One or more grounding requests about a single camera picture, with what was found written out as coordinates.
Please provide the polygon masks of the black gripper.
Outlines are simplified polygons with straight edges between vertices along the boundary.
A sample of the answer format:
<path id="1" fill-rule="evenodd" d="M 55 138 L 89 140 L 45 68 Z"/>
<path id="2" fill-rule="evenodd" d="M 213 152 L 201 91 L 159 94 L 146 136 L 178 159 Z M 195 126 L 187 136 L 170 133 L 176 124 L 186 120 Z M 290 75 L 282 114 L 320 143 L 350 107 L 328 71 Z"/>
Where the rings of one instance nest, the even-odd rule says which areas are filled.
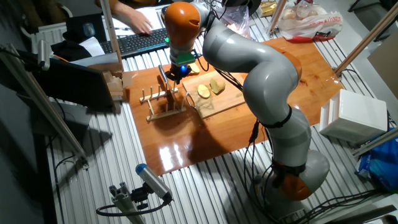
<path id="1" fill-rule="evenodd" d="M 182 78 L 186 77 L 189 73 L 189 65 L 177 66 L 175 64 L 171 64 L 170 70 L 165 73 L 165 78 L 167 82 L 172 78 L 175 78 L 174 82 L 179 84 L 182 81 Z"/>

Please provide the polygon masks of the person's bare hand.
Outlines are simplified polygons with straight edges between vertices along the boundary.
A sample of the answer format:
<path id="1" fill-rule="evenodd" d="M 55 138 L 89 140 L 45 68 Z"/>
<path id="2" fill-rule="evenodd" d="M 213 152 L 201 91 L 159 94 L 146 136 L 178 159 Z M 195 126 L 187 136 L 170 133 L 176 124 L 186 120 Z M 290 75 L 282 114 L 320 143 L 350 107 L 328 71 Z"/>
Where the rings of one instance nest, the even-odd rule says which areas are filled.
<path id="1" fill-rule="evenodd" d="M 146 18 L 143 13 L 132 10 L 127 13 L 127 25 L 135 32 L 139 34 L 151 34 L 152 24 Z"/>

